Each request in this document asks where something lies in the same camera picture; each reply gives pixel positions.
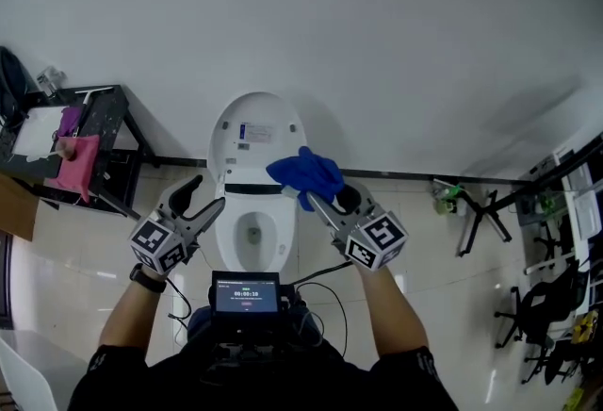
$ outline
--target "small screen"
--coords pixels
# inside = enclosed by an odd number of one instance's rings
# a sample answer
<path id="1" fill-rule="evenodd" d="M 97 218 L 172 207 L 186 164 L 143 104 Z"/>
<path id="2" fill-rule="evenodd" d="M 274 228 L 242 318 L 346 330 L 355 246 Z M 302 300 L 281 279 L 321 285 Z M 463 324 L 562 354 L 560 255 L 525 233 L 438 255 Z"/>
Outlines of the small screen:
<path id="1" fill-rule="evenodd" d="M 218 312 L 278 312 L 274 281 L 219 279 L 216 287 Z"/>

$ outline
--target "black tripod stand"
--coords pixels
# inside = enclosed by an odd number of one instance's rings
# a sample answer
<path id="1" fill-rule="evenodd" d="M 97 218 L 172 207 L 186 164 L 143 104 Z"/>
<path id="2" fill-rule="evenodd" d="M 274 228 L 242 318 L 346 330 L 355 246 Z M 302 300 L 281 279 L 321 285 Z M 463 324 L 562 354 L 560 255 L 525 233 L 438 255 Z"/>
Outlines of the black tripod stand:
<path id="1" fill-rule="evenodd" d="M 478 233 L 478 227 L 480 226 L 483 217 L 487 217 L 494 228 L 500 233 L 502 241 L 511 241 L 511 235 L 498 218 L 497 212 L 502 208 L 512 205 L 515 203 L 518 197 L 522 195 L 537 195 L 544 189 L 549 188 L 554 183 L 560 181 L 564 176 L 575 169 L 582 166 L 591 156 L 601 152 L 603 150 L 603 134 L 597 136 L 594 140 L 586 144 L 581 150 L 575 152 L 571 157 L 567 158 L 559 166 L 553 168 L 550 172 L 543 174 L 531 183 L 528 183 L 525 187 L 514 191 L 500 200 L 497 200 L 497 193 L 494 191 L 489 195 L 489 202 L 487 206 L 481 206 L 475 202 L 466 191 L 460 193 L 460 197 L 463 198 L 469 207 L 475 213 L 475 220 L 471 226 L 471 232 L 469 239 L 465 247 L 459 252 L 459 256 L 469 254 L 475 241 L 475 236 Z"/>

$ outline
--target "cable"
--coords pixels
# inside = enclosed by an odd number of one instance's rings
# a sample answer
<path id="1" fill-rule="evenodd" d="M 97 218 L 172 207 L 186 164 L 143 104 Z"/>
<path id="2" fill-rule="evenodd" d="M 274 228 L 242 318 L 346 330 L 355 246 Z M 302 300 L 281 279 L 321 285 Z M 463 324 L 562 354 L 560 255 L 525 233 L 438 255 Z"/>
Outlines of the cable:
<path id="1" fill-rule="evenodd" d="M 339 300 L 339 297 L 337 297 L 337 294 L 335 293 L 335 291 L 332 288 L 327 287 L 323 284 L 319 284 L 318 282 L 306 282 L 305 284 L 301 284 L 300 286 L 298 286 L 296 288 L 296 291 L 299 291 L 300 288 L 302 288 L 303 286 L 311 286 L 311 285 L 320 286 L 320 287 L 323 287 L 323 288 L 326 288 L 327 290 L 329 290 L 335 296 L 335 298 L 337 299 L 337 303 L 341 307 L 341 312 L 343 313 L 343 323 L 344 323 L 344 327 L 346 329 L 346 335 L 345 335 L 344 345 L 343 345 L 343 353 L 341 354 L 341 357 L 345 357 L 346 351 L 348 350 L 348 318 L 346 317 L 346 309 L 343 308 L 343 304 L 341 303 L 341 301 Z"/>
<path id="2" fill-rule="evenodd" d="M 320 275 L 324 275 L 325 273 L 331 273 L 332 271 L 338 271 L 339 269 L 345 269 L 346 267 L 349 267 L 350 265 L 352 265 L 352 262 L 348 260 L 347 262 L 344 262 L 339 265 L 335 265 L 334 267 L 329 267 L 328 269 L 323 269 L 322 271 L 315 271 L 314 273 L 311 273 L 307 277 L 303 277 L 300 280 L 296 280 L 295 282 L 291 283 L 291 285 L 296 286 L 297 284 L 301 284 L 302 282 L 306 282 L 307 280 L 311 280 Z"/>
<path id="3" fill-rule="evenodd" d="M 322 332 L 318 332 L 318 342 L 316 344 L 309 344 L 312 347 L 318 347 L 320 344 L 322 344 L 322 341 L 324 340 L 322 338 L 322 336 L 324 335 L 324 322 L 322 321 L 322 319 L 316 312 L 312 312 L 310 310 L 308 310 L 308 312 L 306 312 L 305 316 L 303 316 L 303 319 L 301 319 L 301 325 L 300 325 L 300 330 L 298 331 L 298 336 L 300 338 L 302 338 L 303 326 L 308 322 L 308 319 L 310 318 L 310 316 L 316 316 L 318 318 L 318 320 L 320 321 L 320 324 L 322 325 Z"/>
<path id="4" fill-rule="evenodd" d="M 196 247 L 196 250 L 201 252 L 201 255 L 204 258 L 205 265 L 207 267 L 209 267 L 212 271 L 214 271 L 215 269 L 211 265 L 209 265 L 209 262 L 207 261 L 207 257 L 205 256 L 205 252 L 202 250 L 201 245 L 199 245 L 199 243 L 195 242 L 195 243 L 191 244 L 190 246 L 192 247 L 193 245 Z"/>
<path id="5" fill-rule="evenodd" d="M 192 307 L 190 306 L 190 302 L 184 296 L 184 294 L 180 291 L 180 289 L 169 278 L 167 278 L 166 281 L 168 282 L 168 284 L 170 284 L 172 286 L 172 288 L 176 291 L 176 293 L 180 296 L 180 298 L 184 301 L 184 303 L 187 305 L 187 308 L 188 308 L 187 314 L 184 317 L 174 316 L 171 312 L 168 314 L 168 317 L 170 319 L 174 319 L 175 321 L 180 322 L 180 328 L 178 329 L 178 332 L 176 333 L 176 335 L 173 337 L 173 341 L 178 346 L 180 346 L 180 344 L 178 344 L 178 341 L 176 339 L 180 335 L 180 331 L 182 331 L 183 327 L 188 330 L 188 326 L 185 324 L 185 320 L 188 319 L 190 317 L 190 315 L 192 314 Z"/>

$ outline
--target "pink cloth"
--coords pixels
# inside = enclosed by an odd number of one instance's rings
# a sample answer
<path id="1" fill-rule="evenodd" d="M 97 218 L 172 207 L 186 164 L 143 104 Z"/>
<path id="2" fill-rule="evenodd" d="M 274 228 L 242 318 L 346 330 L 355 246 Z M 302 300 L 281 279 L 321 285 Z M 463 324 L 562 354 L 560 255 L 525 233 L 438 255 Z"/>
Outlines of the pink cloth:
<path id="1" fill-rule="evenodd" d="M 75 144 L 75 158 L 72 161 L 64 159 L 57 178 L 50 180 L 50 183 L 60 189 L 79 191 L 84 202 L 89 204 L 88 186 L 101 137 L 94 135 L 84 138 L 59 138 L 59 140 L 65 140 L 69 145 Z"/>

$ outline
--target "tiled floor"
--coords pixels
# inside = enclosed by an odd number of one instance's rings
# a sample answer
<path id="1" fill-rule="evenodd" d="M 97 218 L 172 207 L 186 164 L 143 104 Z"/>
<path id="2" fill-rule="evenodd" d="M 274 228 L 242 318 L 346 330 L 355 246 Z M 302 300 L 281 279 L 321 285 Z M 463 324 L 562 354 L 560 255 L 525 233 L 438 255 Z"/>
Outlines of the tiled floor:
<path id="1" fill-rule="evenodd" d="M 148 213 L 162 189 L 198 172 L 206 178 L 193 195 L 193 205 L 204 206 L 214 194 L 211 177 L 205 171 L 148 167 L 139 180 L 135 210 Z M 436 366 L 459 408 L 561 409 L 575 380 L 545 386 L 540 377 L 521 386 L 521 377 L 530 371 L 523 364 L 529 346 L 512 342 L 503 350 L 494 349 L 497 335 L 504 330 L 500 329 L 502 322 L 494 319 L 494 311 L 509 301 L 510 287 L 520 286 L 525 291 L 528 286 L 522 274 L 526 258 L 515 216 L 507 210 L 500 214 L 513 235 L 511 243 L 502 243 L 484 224 L 473 253 L 458 258 L 456 247 L 463 222 L 436 215 L 427 183 L 369 179 L 365 184 L 383 206 L 400 217 L 410 233 L 403 255 L 390 268 L 425 323 Z M 503 193 L 508 190 L 499 188 Z M 133 226 L 133 221 L 118 216 L 70 207 L 55 211 L 41 204 L 33 243 L 18 238 L 14 242 L 11 293 L 16 327 L 36 330 L 89 359 L 135 264 L 126 242 Z M 196 255 L 172 276 L 194 308 L 206 304 L 211 268 L 223 268 L 211 230 L 200 243 L 206 262 L 202 255 Z M 340 262 L 318 218 L 300 213 L 296 248 L 281 274 L 282 282 Z M 377 355 L 355 270 L 348 268 L 317 281 L 333 288 L 344 303 L 349 324 L 347 359 L 369 368 Z M 303 296 L 324 320 L 325 337 L 342 349 L 343 319 L 334 296 L 316 286 L 305 287 Z M 177 352 L 183 344 L 183 333 L 174 340 L 178 324 L 167 317 L 172 310 L 182 313 L 184 306 L 166 291 L 155 319 L 149 363 Z"/>

